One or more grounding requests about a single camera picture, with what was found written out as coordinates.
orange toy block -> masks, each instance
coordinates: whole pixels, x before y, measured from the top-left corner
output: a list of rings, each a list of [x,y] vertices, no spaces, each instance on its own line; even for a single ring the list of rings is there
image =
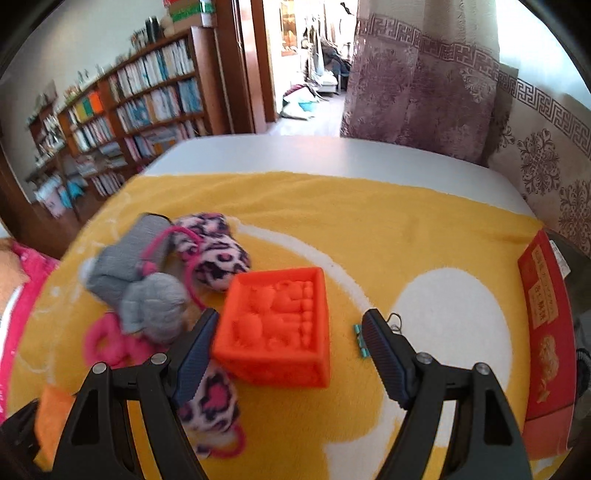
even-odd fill
[[[321,268],[234,277],[212,346],[238,378],[275,387],[328,387],[329,314]]]

blue gripper pad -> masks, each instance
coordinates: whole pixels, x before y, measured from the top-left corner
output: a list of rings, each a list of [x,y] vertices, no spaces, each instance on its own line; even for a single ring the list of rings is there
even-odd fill
[[[195,396],[199,383],[209,365],[209,350],[216,332],[218,313],[207,309],[191,332],[173,345],[169,380],[171,400],[179,408]]]
[[[364,314],[361,331],[388,397],[408,410],[418,390],[413,347],[390,330],[377,309]]]

white label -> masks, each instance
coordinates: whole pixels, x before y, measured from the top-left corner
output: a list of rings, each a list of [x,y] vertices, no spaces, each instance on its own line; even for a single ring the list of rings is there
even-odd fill
[[[556,246],[553,240],[550,240],[550,245],[552,246],[552,251],[554,252],[554,256],[556,257],[556,261],[558,262],[558,268],[560,269],[562,279],[564,280],[570,273],[569,264],[566,263],[566,260],[562,256],[562,253],[560,253],[560,250],[558,250],[558,247]]]

greek key pattern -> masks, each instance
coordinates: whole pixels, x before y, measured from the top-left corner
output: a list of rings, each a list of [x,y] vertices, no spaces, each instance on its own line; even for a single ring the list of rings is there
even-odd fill
[[[513,98],[536,110],[591,159],[591,129],[543,90],[499,71],[497,84]]]
[[[396,18],[372,15],[358,19],[357,32],[361,36],[404,43],[420,52],[443,61],[453,61],[476,70],[497,81],[499,62],[490,53],[462,43],[444,43],[423,34],[418,28]]]

pink blanket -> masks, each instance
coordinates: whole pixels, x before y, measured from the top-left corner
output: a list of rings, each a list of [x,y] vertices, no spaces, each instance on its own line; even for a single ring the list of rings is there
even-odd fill
[[[14,357],[22,333],[45,281],[59,265],[57,260],[46,257],[32,248],[24,247],[16,242],[12,246],[12,251],[20,257],[22,269],[29,275],[31,280],[23,286],[10,319],[3,319],[3,321],[9,320],[10,325],[4,345],[4,354],[0,359],[0,424],[4,422],[7,416],[8,386],[10,385]]]

